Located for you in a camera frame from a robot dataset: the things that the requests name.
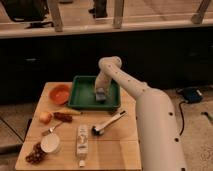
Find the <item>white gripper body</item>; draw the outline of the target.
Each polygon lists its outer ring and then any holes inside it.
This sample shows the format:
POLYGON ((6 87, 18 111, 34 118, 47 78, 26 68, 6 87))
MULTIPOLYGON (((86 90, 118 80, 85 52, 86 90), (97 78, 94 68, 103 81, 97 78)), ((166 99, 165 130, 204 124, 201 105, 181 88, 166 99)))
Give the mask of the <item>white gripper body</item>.
POLYGON ((95 80, 95 92, 107 94, 109 85, 110 78, 104 73, 99 73, 95 80))

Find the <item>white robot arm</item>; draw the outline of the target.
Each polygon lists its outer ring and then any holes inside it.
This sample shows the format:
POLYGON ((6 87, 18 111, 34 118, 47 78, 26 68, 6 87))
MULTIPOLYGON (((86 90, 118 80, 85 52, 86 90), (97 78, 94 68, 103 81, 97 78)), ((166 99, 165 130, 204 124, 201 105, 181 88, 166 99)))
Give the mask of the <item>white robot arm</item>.
POLYGON ((97 101, 104 101, 111 80, 135 101, 137 130, 143 171, 187 171, 173 103, 162 90, 150 87, 121 70, 120 57, 99 60, 95 80, 97 101))

